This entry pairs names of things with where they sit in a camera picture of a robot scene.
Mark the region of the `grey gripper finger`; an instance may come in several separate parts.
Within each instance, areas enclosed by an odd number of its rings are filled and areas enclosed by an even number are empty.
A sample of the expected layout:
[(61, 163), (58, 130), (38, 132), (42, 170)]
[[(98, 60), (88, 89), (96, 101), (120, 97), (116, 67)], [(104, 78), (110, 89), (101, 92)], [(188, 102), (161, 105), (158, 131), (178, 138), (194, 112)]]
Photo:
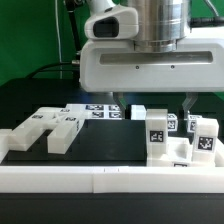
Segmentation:
[(115, 101), (115, 103), (120, 108), (121, 117), (125, 118), (125, 111), (126, 111), (126, 108), (127, 108), (127, 104), (126, 104), (126, 101), (124, 99), (124, 94), (121, 93), (121, 92), (114, 92), (113, 93), (113, 100)]
[(195, 104), (198, 99), (198, 94), (196, 92), (187, 92), (185, 100), (182, 103), (183, 118), (187, 119), (190, 114), (190, 109)]

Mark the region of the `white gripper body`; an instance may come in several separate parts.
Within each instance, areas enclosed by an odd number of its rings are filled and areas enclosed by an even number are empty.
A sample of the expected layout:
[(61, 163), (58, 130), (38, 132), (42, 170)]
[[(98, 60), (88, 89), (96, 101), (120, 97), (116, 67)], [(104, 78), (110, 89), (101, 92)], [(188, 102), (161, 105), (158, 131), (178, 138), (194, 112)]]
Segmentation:
[(224, 38), (185, 38), (170, 53), (138, 53), (131, 41), (89, 41), (80, 83), (88, 92), (219, 92)]

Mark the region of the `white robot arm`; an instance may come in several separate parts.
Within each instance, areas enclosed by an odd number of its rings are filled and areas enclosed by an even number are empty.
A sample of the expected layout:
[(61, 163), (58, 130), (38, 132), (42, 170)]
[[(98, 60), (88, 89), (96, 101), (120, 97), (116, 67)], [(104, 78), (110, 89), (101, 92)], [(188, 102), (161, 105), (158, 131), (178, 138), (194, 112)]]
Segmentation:
[(80, 84), (87, 92), (184, 92), (189, 113), (199, 92), (224, 91), (224, 18), (192, 18), (191, 0), (92, 3), (85, 23)]

